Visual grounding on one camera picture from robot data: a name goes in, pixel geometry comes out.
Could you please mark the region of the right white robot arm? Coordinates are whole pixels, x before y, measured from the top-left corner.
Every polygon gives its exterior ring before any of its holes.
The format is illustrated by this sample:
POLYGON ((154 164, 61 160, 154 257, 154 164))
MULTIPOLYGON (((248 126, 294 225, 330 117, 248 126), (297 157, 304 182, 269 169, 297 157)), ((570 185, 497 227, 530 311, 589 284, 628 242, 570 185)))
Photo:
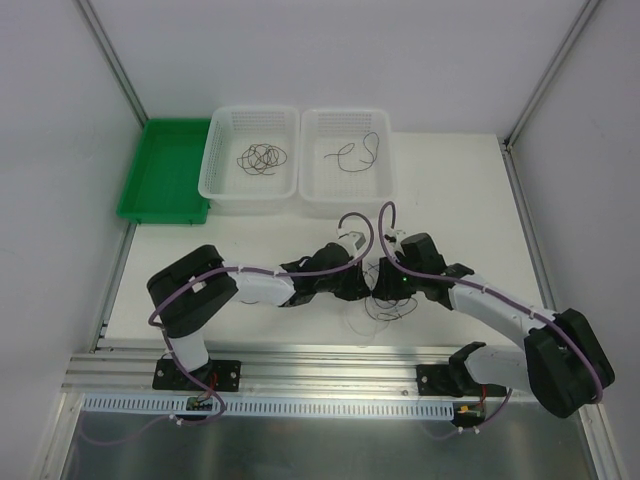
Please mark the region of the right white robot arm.
POLYGON ((422 293, 511 342, 502 347, 482 341, 463 346, 446 364, 424 374, 428 390, 451 397, 473 395, 483 386, 520 390, 554 416, 566 418, 599 402, 614 382, 614 369, 581 312, 530 306, 473 269, 446 263, 427 233, 406 236, 389 229, 381 236, 381 246, 375 297, 396 300, 422 293))

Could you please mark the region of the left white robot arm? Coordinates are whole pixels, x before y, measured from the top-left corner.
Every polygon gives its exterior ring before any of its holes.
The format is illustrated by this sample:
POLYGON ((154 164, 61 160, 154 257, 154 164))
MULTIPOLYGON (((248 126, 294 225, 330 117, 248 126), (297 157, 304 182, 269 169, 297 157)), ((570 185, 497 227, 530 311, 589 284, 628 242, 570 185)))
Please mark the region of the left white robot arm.
POLYGON ((219 384, 205 346, 203 329, 230 302, 293 308, 321 293, 353 302, 370 296, 362 264, 351 264, 350 249, 330 242, 311 256, 260 273, 225 261, 215 246, 203 245, 147 281, 147 291, 176 359, 165 368, 165 390, 197 390, 219 384))

